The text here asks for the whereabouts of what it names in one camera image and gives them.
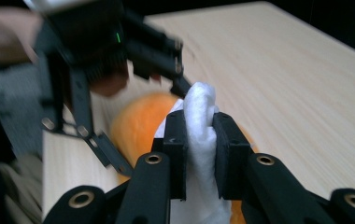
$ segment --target person's arm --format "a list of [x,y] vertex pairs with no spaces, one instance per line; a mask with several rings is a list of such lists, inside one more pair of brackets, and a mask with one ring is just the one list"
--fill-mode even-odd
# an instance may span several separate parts
[[0,7],[0,64],[34,62],[32,46],[41,17],[17,7]]

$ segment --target metal screw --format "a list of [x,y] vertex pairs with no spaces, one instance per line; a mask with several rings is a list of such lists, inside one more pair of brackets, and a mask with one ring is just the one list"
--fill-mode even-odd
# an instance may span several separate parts
[[179,74],[179,73],[181,73],[181,69],[182,69],[181,63],[177,63],[176,67],[175,67],[175,71]]
[[96,142],[95,142],[95,140],[93,140],[93,138],[90,139],[90,143],[93,147],[98,147],[98,144],[96,144]]
[[87,137],[88,136],[88,130],[84,127],[84,126],[78,126],[78,132],[79,134],[81,134],[81,136],[83,137]]
[[176,50],[181,50],[181,41],[180,40],[175,40],[175,49]]
[[53,130],[55,128],[55,124],[49,118],[43,118],[41,123],[43,123],[44,127],[48,130]]
[[73,195],[73,197],[70,198],[69,206],[72,208],[82,208],[90,204],[94,198],[95,195],[92,191],[84,190]]

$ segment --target dark background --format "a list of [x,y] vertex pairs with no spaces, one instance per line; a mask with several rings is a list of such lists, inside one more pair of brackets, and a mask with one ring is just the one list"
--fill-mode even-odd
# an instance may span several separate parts
[[[122,0],[142,15],[214,7],[244,0]],[[271,0],[268,1],[322,32],[355,49],[355,0]]]

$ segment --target pumpkin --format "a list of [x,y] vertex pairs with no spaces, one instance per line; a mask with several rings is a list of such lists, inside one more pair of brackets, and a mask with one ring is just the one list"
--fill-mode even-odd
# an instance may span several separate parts
[[[132,166],[141,155],[151,151],[154,134],[177,100],[170,93],[154,92],[134,100],[114,118],[110,140]],[[240,129],[252,143],[245,130]],[[127,177],[120,175],[119,179],[123,183]],[[246,223],[240,201],[233,201],[230,223]]]

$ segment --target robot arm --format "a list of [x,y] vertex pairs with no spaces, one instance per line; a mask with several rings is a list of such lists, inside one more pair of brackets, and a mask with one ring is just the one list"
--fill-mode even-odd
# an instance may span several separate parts
[[[107,136],[94,133],[89,84],[110,67],[129,60],[137,76],[167,77],[173,83],[171,92],[184,97],[191,85],[183,76],[181,42],[147,26],[119,0],[66,1],[55,7],[52,1],[34,3],[45,19],[35,44],[44,127],[84,139],[104,166],[111,164],[120,174],[130,176],[132,167]],[[64,121],[66,97],[71,98],[75,124]],[[74,127],[77,133],[67,133],[65,126]]]

